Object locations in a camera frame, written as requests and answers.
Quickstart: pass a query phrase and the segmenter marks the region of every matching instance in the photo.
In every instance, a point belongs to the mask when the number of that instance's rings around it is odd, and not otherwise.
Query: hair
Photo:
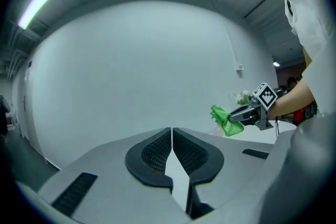
[[[290,86],[291,83],[298,83],[298,81],[294,77],[289,77],[287,80],[287,86]]]

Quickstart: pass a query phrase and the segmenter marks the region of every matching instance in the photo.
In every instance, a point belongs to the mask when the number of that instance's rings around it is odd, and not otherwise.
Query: cable
[[[279,136],[280,132],[279,132],[279,120],[278,120],[278,117],[275,117],[275,135]]]

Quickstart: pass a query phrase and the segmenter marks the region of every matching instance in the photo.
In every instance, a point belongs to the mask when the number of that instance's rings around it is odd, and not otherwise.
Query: gray floor
[[[12,157],[12,168],[14,177],[34,191],[38,191],[41,186],[58,169],[47,163],[30,145],[29,140],[22,138],[16,128],[5,137],[5,145]]]

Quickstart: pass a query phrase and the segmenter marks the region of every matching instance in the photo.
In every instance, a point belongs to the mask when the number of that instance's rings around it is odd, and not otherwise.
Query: white wall
[[[12,90],[13,90],[13,83],[7,80],[5,77],[0,77],[0,95],[3,95],[6,99],[7,103],[11,107],[11,112],[9,115],[13,114],[13,102],[12,102]]]
[[[25,112],[23,106],[25,73],[27,69],[27,61],[25,61],[18,70],[13,81],[13,112],[16,113],[17,120],[20,125],[20,131],[23,136],[30,140],[26,127]]]
[[[277,86],[263,38],[229,12],[163,1],[115,5],[43,41],[33,86],[44,156],[62,168],[95,146],[161,127],[209,132],[229,93]],[[243,76],[234,71],[229,33]]]

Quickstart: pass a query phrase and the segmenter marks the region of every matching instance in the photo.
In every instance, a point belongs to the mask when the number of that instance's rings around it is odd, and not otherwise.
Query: wall outlet
[[[244,65],[241,65],[239,63],[236,64],[236,71],[237,72],[241,72],[244,70]]]

